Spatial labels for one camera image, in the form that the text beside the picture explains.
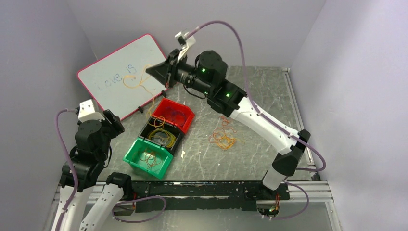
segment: white wall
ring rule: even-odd
[[[145,33],[166,54],[179,48],[174,35],[210,20],[230,22],[242,37],[249,65],[289,67],[325,0],[68,0],[98,58]],[[190,61],[215,50],[240,65],[237,41],[224,26],[196,34]]]
[[[408,230],[407,9],[328,0],[292,65],[345,231]]]
[[[76,71],[95,60],[68,4],[0,3],[0,230],[41,230],[64,161],[53,118],[89,96]],[[60,118],[74,144],[75,115]]]

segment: table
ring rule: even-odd
[[[281,68],[248,67],[250,91],[264,110],[286,125],[300,130],[296,105],[288,82]],[[227,79],[244,89],[241,66],[231,66]],[[223,151],[216,144],[208,142],[213,130],[221,126],[221,114],[213,111],[206,100],[189,95],[181,84],[167,91],[168,99],[183,103],[195,112],[195,119],[185,135],[173,161],[162,180],[198,181],[198,180],[260,180],[272,164],[277,151],[261,136],[238,121],[231,127],[237,130],[238,141],[230,149]],[[141,171],[134,170],[122,160],[141,129],[147,122],[146,113],[136,112],[122,121],[125,132],[111,142],[113,155],[109,167],[99,175],[99,181],[105,181],[112,172],[128,174],[132,180],[158,180]],[[299,167],[311,163],[305,153]],[[306,171],[296,171],[288,180],[311,180]]]

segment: purple cable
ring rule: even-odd
[[[256,112],[262,116],[266,121],[268,121],[270,124],[272,124],[273,126],[277,127],[279,130],[281,130],[284,134],[286,134],[288,137],[291,137],[293,139],[295,139],[297,142],[301,143],[302,145],[304,145],[305,147],[309,148],[310,150],[312,150],[322,161],[322,167],[318,168],[318,169],[310,169],[310,168],[304,168],[304,167],[298,167],[296,170],[305,170],[305,171],[311,171],[311,172],[319,172],[322,171],[326,168],[326,161],[324,160],[323,156],[312,146],[310,146],[308,143],[304,142],[303,140],[301,140],[300,138],[294,136],[293,134],[291,134],[290,132],[288,132],[287,130],[285,130],[284,128],[282,128],[279,124],[275,123],[273,120],[271,120],[269,117],[267,117],[265,114],[261,113],[261,111],[258,109],[256,103],[254,102],[251,92],[249,91],[249,79],[248,79],[248,72],[246,69],[246,65],[245,65],[245,56],[243,54],[243,46],[241,43],[241,39],[240,36],[238,35],[238,32],[235,30],[235,28],[233,26],[231,26],[231,24],[224,22],[224,21],[220,21],[220,20],[214,20],[214,21],[210,21],[208,23],[204,23],[201,26],[198,26],[197,28],[195,28],[193,31],[191,31],[190,33],[188,33],[187,38],[189,38],[190,36],[194,35],[195,33],[197,33],[197,31],[199,31],[200,29],[211,25],[211,24],[223,24],[225,26],[227,26],[229,29],[231,29],[233,31],[233,33],[235,34],[235,37],[238,40],[238,44],[240,46],[240,52],[241,52],[241,59],[242,59],[242,68],[243,68],[243,75],[245,78],[245,90],[248,94],[248,99],[251,102],[253,108],[256,110]],[[302,208],[299,212],[286,216],[286,217],[282,217],[282,218],[274,218],[275,220],[284,220],[284,219],[289,219],[289,218],[293,218],[296,217],[297,215],[303,213],[307,207],[309,206],[309,196],[307,195],[306,191],[304,189],[302,189],[301,187],[299,187],[298,185],[289,183],[287,181],[285,181],[285,183],[287,185],[292,185],[298,189],[300,189],[306,196],[306,205],[304,208]]]
[[[162,208],[162,210],[161,210],[158,214],[154,215],[153,217],[151,217],[151,218],[149,218],[149,219],[136,220],[136,221],[132,221],[132,220],[122,220],[122,219],[117,218],[117,217],[114,215],[114,212],[113,212],[113,211],[112,211],[112,217],[113,217],[115,220],[117,220],[117,221],[121,221],[121,222],[124,222],[124,223],[133,223],[133,224],[134,224],[134,223],[142,223],[142,222],[147,222],[147,221],[149,221],[149,220],[153,220],[153,219],[159,217],[159,216],[164,212],[164,210],[165,210],[165,208],[166,208],[166,205],[167,205],[166,200],[165,200],[163,197],[161,197],[161,196],[149,196],[149,197],[145,197],[145,198],[141,198],[141,199],[137,199],[137,200],[133,200],[133,201],[123,201],[123,202],[117,203],[116,205],[123,205],[123,204],[127,204],[127,203],[133,203],[133,202],[139,202],[139,201],[146,201],[146,200],[150,200],[150,199],[160,199],[160,200],[162,200],[162,201],[163,201],[163,208]]]
[[[66,203],[65,203],[65,205],[63,207],[64,212],[61,213],[60,217],[58,218],[57,225],[55,226],[55,231],[60,230],[64,215],[65,215],[65,211],[67,210],[69,204],[73,200],[74,195],[75,195],[75,193],[77,192],[77,189],[78,189],[78,175],[77,175],[77,173],[75,171],[74,164],[72,163],[72,160],[69,157],[68,150],[66,148],[64,140],[63,140],[63,138],[61,136],[60,128],[58,126],[58,117],[60,116],[60,114],[62,114],[64,112],[76,113],[76,112],[78,112],[78,110],[77,109],[64,109],[64,110],[61,110],[60,112],[58,112],[55,115],[55,118],[54,118],[54,125],[55,125],[55,130],[57,130],[58,140],[60,141],[61,147],[63,148],[64,156],[65,156],[65,158],[66,158],[66,160],[67,160],[67,162],[69,164],[69,168],[71,169],[72,176],[74,177],[74,190],[72,191],[71,195],[69,196],[68,200],[66,201]]]

